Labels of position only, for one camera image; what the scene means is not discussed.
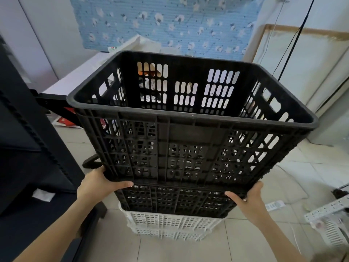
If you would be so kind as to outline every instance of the person's left hand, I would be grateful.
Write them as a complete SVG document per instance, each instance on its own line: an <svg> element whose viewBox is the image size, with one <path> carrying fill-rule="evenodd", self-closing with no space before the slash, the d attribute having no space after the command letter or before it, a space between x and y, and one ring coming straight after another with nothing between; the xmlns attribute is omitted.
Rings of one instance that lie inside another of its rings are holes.
<svg viewBox="0 0 349 262"><path fill-rule="evenodd" d="M77 188L78 199L86 199L96 205L111 192L133 186L132 181L111 182L107 180L103 174L104 171L105 167L101 166L85 175L81 185Z"/></svg>

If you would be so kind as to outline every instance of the hand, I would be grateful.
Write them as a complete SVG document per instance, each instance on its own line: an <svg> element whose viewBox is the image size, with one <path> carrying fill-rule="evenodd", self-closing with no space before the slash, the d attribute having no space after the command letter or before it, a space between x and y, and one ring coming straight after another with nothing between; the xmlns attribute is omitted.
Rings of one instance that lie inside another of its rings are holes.
<svg viewBox="0 0 349 262"><path fill-rule="evenodd" d="M96 205L111 192L133 186L132 181L111 182L107 180L103 174L104 171L105 167L101 166L85 175L81 185L77 188L78 199L86 199Z"/></svg>
<svg viewBox="0 0 349 262"><path fill-rule="evenodd" d="M262 181L255 183L249 192L247 192L245 201L233 192L225 192L238 205L245 217L257 227L263 224L266 219L271 219L261 198L262 187Z"/></svg>

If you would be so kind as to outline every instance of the finger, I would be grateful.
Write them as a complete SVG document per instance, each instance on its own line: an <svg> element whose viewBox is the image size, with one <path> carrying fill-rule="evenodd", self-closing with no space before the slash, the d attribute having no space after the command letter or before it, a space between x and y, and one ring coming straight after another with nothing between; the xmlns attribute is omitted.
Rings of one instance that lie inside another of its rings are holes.
<svg viewBox="0 0 349 262"><path fill-rule="evenodd" d="M225 193L229 198L231 198L238 206L245 204L245 202L235 193L230 191L225 191Z"/></svg>
<svg viewBox="0 0 349 262"><path fill-rule="evenodd" d="M248 191L247 196L249 195L260 195L261 189L263 188L264 184L262 181L257 181L253 187Z"/></svg>
<svg viewBox="0 0 349 262"><path fill-rule="evenodd" d="M102 165L102 166L98 167L96 170L97 170L98 172L104 173L104 171L105 171L105 166Z"/></svg>
<svg viewBox="0 0 349 262"><path fill-rule="evenodd" d="M121 182L112 182L114 190L129 188L133 186L132 181L121 181Z"/></svg>

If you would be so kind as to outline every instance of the white plastic basket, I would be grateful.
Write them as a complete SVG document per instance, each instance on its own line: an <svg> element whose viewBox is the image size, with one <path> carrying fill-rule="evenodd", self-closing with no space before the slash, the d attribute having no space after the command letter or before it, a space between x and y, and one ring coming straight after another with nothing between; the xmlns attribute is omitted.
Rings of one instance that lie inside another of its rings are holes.
<svg viewBox="0 0 349 262"><path fill-rule="evenodd" d="M119 209L127 218L127 226L136 234L200 241L223 219L161 214Z"/></svg>

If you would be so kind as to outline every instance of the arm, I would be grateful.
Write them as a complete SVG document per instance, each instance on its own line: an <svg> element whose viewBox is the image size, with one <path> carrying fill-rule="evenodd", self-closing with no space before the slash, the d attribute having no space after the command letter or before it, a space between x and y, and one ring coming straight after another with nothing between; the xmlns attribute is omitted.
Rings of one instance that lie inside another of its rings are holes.
<svg viewBox="0 0 349 262"><path fill-rule="evenodd" d="M272 220L261 198L263 183L258 181L247 193L246 201L233 192L225 194L240 208L246 218L264 235L278 262L306 262L294 245Z"/></svg>
<svg viewBox="0 0 349 262"><path fill-rule="evenodd" d="M85 176L77 189L77 200L69 209L32 242L14 262L59 262L82 222L92 208L111 192L133 186L131 181L111 182L104 166Z"/></svg>

